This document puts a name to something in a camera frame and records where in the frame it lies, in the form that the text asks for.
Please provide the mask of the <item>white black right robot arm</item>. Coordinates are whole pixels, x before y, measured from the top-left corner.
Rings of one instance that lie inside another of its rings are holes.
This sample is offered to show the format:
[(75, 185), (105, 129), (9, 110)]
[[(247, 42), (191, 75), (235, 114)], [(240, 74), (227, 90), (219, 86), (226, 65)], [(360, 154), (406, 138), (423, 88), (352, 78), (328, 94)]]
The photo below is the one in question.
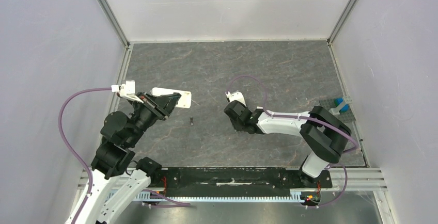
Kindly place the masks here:
[(351, 130), (321, 106), (303, 113), (272, 113), (257, 108), (250, 111), (243, 103), (233, 100), (224, 113), (233, 128), (249, 134), (285, 134), (302, 138), (311, 148), (298, 173), (299, 182), (311, 187), (330, 164), (339, 162), (346, 152)]

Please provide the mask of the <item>grey lego baseplate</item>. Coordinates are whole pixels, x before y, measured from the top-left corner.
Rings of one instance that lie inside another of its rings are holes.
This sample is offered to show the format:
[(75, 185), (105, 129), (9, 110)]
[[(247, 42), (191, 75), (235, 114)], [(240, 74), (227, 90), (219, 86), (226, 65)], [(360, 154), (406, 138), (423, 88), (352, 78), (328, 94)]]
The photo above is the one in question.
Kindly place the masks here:
[(328, 110), (332, 115), (337, 117), (343, 123), (350, 123), (356, 121), (352, 112), (350, 104), (352, 104), (350, 97), (344, 96), (342, 98), (322, 99), (319, 104)]

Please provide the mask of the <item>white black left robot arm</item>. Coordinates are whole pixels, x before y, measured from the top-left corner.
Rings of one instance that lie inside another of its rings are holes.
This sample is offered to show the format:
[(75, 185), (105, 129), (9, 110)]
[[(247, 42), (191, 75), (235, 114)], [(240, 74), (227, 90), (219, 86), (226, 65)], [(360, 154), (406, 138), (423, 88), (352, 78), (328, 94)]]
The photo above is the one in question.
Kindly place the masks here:
[(84, 166), (88, 181), (66, 223), (112, 223), (141, 190), (158, 186), (162, 180), (161, 165), (144, 157), (137, 162), (122, 187), (108, 197), (125, 175), (135, 155), (132, 148), (146, 130), (157, 121), (167, 120), (175, 108), (189, 108), (191, 100), (190, 92), (161, 88), (153, 88), (150, 94), (118, 90), (117, 95), (129, 102), (133, 112), (127, 116), (114, 111), (106, 116), (100, 131), (102, 141), (90, 166), (73, 151)]

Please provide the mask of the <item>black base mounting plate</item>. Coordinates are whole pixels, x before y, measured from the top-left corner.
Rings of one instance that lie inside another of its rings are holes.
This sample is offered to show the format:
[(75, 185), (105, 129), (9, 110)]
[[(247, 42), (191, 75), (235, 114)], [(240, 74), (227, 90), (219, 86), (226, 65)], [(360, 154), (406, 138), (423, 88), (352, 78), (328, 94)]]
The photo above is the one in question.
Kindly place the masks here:
[(156, 172), (151, 188), (168, 197), (286, 197), (292, 189), (332, 188), (325, 170), (312, 179), (284, 167), (169, 167)]

